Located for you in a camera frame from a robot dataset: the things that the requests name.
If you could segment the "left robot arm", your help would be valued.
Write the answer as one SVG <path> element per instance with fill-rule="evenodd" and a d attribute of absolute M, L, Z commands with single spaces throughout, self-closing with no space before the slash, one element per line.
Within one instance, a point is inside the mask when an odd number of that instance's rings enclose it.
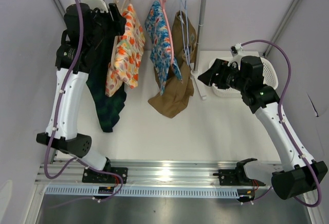
<path fill-rule="evenodd" d="M 123 35 L 125 18 L 116 5 L 107 11 L 78 3 L 67 7 L 66 25 L 56 52 L 56 94 L 49 124 L 36 136 L 39 144 L 54 148 L 94 169 L 101 183 L 112 176 L 110 160 L 92 148 L 92 138 L 78 132 L 82 92 L 87 87 L 96 107 L 101 129 L 110 133 L 119 120 L 126 93 L 105 94 L 108 65 L 117 36 Z"/>

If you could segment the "beige plastic hanger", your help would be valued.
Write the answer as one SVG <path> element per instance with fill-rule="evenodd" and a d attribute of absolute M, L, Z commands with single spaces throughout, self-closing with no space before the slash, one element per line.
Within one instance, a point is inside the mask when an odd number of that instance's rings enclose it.
<path fill-rule="evenodd" d="M 118 6 L 119 12 L 122 15 L 124 9 L 131 3 L 131 0 L 124 0 L 122 3 L 120 3 L 119 0 L 113 0 L 113 2 Z M 118 36 L 115 36 L 112 55 L 111 55 L 111 65 L 110 65 L 111 68 L 113 68 L 114 66 L 117 43 L 118 43 Z"/>

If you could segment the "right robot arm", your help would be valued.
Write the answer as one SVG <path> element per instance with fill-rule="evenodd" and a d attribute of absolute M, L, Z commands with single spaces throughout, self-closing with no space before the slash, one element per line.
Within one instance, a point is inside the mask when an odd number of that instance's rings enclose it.
<path fill-rule="evenodd" d="M 211 67 L 198 76 L 207 86 L 235 89 L 243 102 L 263 124 L 279 154 L 282 171 L 269 172 L 259 180 L 273 187 L 283 200 L 319 188 L 328 172 L 324 161 L 317 162 L 303 146 L 285 117 L 275 89 L 264 83 L 260 57 L 245 56 L 239 63 L 215 59 Z"/>

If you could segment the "orange floral cloth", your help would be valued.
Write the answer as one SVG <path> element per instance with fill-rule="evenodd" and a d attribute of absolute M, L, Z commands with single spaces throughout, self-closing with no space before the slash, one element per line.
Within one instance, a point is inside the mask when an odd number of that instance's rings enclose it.
<path fill-rule="evenodd" d="M 138 86 L 139 68 L 144 53 L 145 36 L 135 8 L 129 4 L 123 11 L 126 18 L 125 33 L 118 36 L 113 68 L 108 65 L 105 94 L 112 97 L 126 84 L 130 88 Z"/>

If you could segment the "blue floral skirt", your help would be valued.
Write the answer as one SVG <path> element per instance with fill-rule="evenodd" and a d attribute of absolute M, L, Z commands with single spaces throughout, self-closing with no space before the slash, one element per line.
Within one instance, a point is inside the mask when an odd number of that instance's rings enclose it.
<path fill-rule="evenodd" d="M 172 56 L 173 47 L 170 43 L 166 19 L 159 0 L 155 0 L 152 3 L 144 26 L 151 39 L 150 60 L 154 65 L 159 80 L 160 94 L 163 95 L 169 70 L 173 70 L 174 75 L 180 81 L 182 80 L 182 74 L 176 58 Z"/>

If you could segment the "pink plastic hanger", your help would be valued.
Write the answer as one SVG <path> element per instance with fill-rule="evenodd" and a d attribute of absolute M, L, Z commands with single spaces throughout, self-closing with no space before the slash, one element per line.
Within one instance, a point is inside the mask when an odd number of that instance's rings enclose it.
<path fill-rule="evenodd" d="M 159 0 L 161 9 L 163 11 L 164 19 L 166 22 L 167 30 L 168 30 L 168 35 L 169 35 L 169 42 L 170 42 L 170 54 L 171 54 L 171 60 L 170 60 L 170 65 L 172 66 L 174 63 L 174 48 L 173 48 L 173 40 L 172 40 L 172 34 L 171 34 L 171 29 L 170 29 L 170 24 L 168 20 L 168 16 L 166 13 L 166 1 L 167 0 Z"/>

